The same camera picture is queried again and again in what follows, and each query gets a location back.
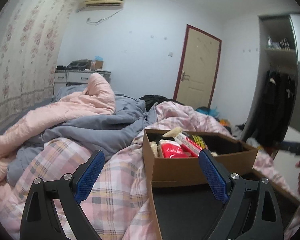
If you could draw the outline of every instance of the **wall-mounted cable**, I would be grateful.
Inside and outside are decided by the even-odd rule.
[[[110,16],[107,17],[107,18],[100,19],[100,20],[98,20],[97,22],[92,22],[92,21],[90,21],[90,17],[89,17],[89,18],[87,19],[86,23],[87,23],[87,24],[90,24],[90,25],[95,25],[95,26],[97,26],[97,25],[99,25],[100,23],[102,23],[102,22],[104,22],[104,21],[110,19],[112,16],[116,15],[118,12],[120,12],[120,11],[122,11],[122,10],[123,10],[123,9],[121,9],[121,10],[115,12],[114,14],[110,15]]]

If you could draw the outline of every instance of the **door handle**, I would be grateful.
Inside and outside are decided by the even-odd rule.
[[[184,80],[190,80],[190,76],[189,75],[186,75],[186,73],[183,71],[182,72],[182,77],[181,77],[181,81],[184,81]]]

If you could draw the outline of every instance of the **dresser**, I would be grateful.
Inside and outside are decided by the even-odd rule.
[[[91,74],[95,72],[79,71],[79,70],[56,70],[54,73],[54,89],[53,94],[58,93],[61,87],[71,86],[71,85],[82,85],[88,84],[88,79]],[[101,76],[103,76],[108,82],[110,82],[110,71],[99,71]]]

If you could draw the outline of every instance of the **door frame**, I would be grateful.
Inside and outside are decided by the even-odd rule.
[[[182,75],[182,69],[183,69],[183,63],[185,61],[185,56],[186,56],[186,47],[187,47],[187,43],[188,43],[188,36],[189,36],[189,30],[193,29],[195,31],[198,31],[200,33],[203,33],[217,41],[219,41],[219,49],[218,49],[218,59],[217,59],[217,66],[216,66],[216,72],[214,75],[214,80],[213,80],[213,85],[212,85],[212,90],[211,90],[211,94],[210,94],[210,99],[209,99],[209,104],[207,105],[207,107],[210,107],[211,101],[212,101],[212,96],[213,96],[213,92],[214,92],[214,88],[216,85],[216,80],[217,80],[217,75],[218,75],[218,69],[219,69],[219,62],[220,62],[220,53],[221,53],[221,44],[222,41],[220,39],[218,39],[217,37],[203,31],[200,30],[196,27],[193,27],[189,24],[187,24],[187,28],[186,28],[186,36],[185,36],[185,41],[183,43],[183,49],[182,49],[182,56],[181,56],[181,61],[180,61],[180,66],[179,66],[179,72],[178,72],[178,77],[177,77],[177,83],[176,83],[176,87],[174,90],[174,94],[173,94],[173,100],[177,100],[177,95],[178,95],[178,90],[179,90],[179,85],[180,85],[180,81],[181,81],[181,75]]]

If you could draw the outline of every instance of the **snack package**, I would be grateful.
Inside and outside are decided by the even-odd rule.
[[[190,153],[192,157],[198,157],[200,151],[203,150],[203,148],[201,148],[183,133],[179,133],[174,137],[174,139],[181,146],[182,150]]]
[[[204,142],[203,138],[199,135],[191,135],[187,133],[183,133],[188,138],[190,138],[192,141],[194,141],[197,145],[199,145],[202,149],[208,149],[206,143]]]
[[[166,132],[162,137],[175,137],[178,133],[182,132],[182,128],[180,126],[173,128],[169,132]]]
[[[160,140],[159,141],[159,152],[161,157],[164,158],[187,158],[190,154],[183,152],[182,148],[177,142],[170,140]]]

